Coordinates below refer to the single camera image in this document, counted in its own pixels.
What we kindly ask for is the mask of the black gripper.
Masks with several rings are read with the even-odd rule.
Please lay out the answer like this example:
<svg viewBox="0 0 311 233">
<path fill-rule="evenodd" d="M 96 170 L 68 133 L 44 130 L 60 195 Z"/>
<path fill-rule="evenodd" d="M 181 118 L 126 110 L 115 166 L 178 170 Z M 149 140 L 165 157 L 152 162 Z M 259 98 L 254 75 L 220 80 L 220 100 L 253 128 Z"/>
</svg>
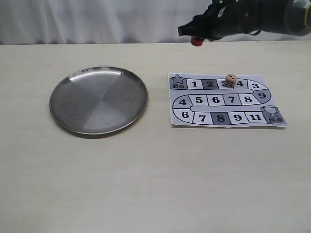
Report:
<svg viewBox="0 0 311 233">
<path fill-rule="evenodd" d="M 236 34 L 258 35 L 262 3 L 259 0 L 213 0 L 201 15 L 177 28 L 178 36 L 217 41 Z"/>
</svg>

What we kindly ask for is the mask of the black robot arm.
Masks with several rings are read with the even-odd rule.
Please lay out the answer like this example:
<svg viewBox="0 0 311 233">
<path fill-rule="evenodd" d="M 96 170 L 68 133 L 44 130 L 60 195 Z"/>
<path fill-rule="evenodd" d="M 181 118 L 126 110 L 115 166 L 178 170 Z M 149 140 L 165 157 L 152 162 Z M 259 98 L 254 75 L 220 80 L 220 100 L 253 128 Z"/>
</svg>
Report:
<svg viewBox="0 0 311 233">
<path fill-rule="evenodd" d="M 261 32 L 306 36 L 311 32 L 309 0 L 214 0 L 203 14 L 178 27 L 179 36 L 190 36 L 200 46 L 237 34 Z"/>
</svg>

